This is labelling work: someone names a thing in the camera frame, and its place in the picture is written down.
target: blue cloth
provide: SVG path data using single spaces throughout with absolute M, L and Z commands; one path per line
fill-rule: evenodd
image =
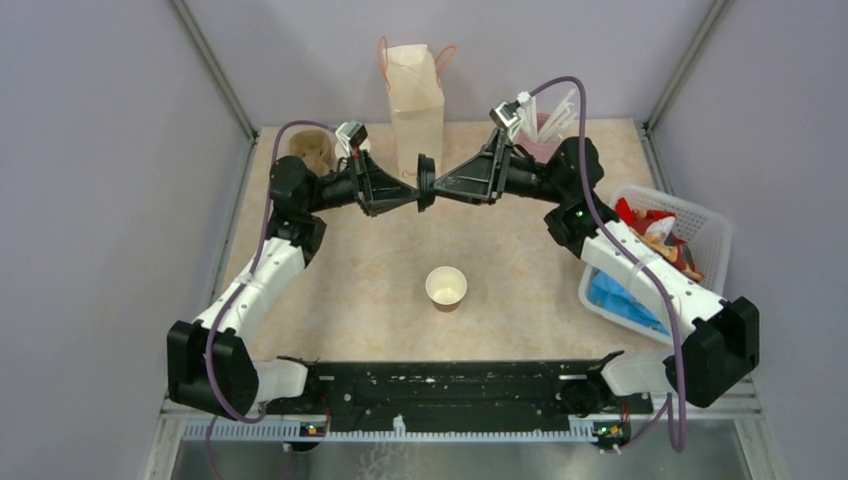
M 620 317 L 632 320 L 639 325 L 668 335 L 665 326 L 657 320 L 650 310 L 642 306 L 633 295 L 624 289 L 606 273 L 596 270 L 589 285 L 587 297 L 592 304 L 612 312 Z

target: white plastic basket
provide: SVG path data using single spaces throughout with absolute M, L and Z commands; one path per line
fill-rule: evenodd
M 730 260 L 730 239 L 733 233 L 733 227 L 726 218 L 692 202 L 636 185 L 619 187 L 613 195 L 610 206 L 614 206 L 622 197 L 627 199 L 627 203 L 634 209 L 666 210 L 677 214 L 672 231 L 674 235 L 688 243 L 692 256 L 695 258 L 695 266 L 704 274 L 701 286 L 719 295 L 722 294 L 724 279 L 727 275 L 727 263 Z M 671 345 L 669 335 L 591 303 L 588 293 L 595 272 L 595 268 L 586 266 L 578 290 L 580 301 L 589 311 L 654 340 Z

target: pink container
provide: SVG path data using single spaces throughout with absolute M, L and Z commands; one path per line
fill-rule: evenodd
M 542 126 L 544 126 L 545 122 L 548 121 L 548 117 L 550 117 L 547 113 L 537 113 L 536 114 L 536 124 L 538 125 L 538 129 L 541 130 Z M 533 155 L 536 158 L 537 162 L 540 163 L 548 163 L 548 160 L 554 155 L 557 147 L 562 141 L 557 138 L 553 143 L 536 143 L 531 142 L 525 135 L 524 132 L 518 132 L 518 137 L 515 138 L 515 143 L 521 145 L 526 148 L 530 155 Z

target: paper bag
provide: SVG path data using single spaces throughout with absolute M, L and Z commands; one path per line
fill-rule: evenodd
M 419 153 L 435 160 L 437 176 L 441 171 L 445 96 L 439 73 L 454 53 L 456 46 L 450 45 L 434 60 L 427 45 L 388 48 L 386 37 L 377 43 L 377 61 L 389 95 L 398 176 L 412 186 L 417 186 Z

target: marble tabletop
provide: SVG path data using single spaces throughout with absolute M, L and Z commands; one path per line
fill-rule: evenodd
M 397 171 L 391 125 L 367 125 L 371 155 Z M 288 148 L 287 132 L 281 152 Z M 442 172 L 475 154 L 491 122 L 446 123 Z M 268 188 L 277 128 L 265 128 L 255 150 L 225 281 L 252 256 Z M 635 124 L 590 120 L 587 134 L 606 176 L 608 201 L 625 183 L 653 186 Z M 436 199 L 425 213 L 405 205 L 377 218 L 357 205 L 321 212 L 324 242 L 288 285 L 250 341 L 254 360 L 288 355 L 306 360 L 436 361 L 599 358 L 665 348 L 589 313 L 577 287 L 585 264 L 550 238 L 543 217 L 553 204 L 505 196 L 475 207 Z M 441 265 L 460 269 L 468 294 L 450 313 L 424 290 Z

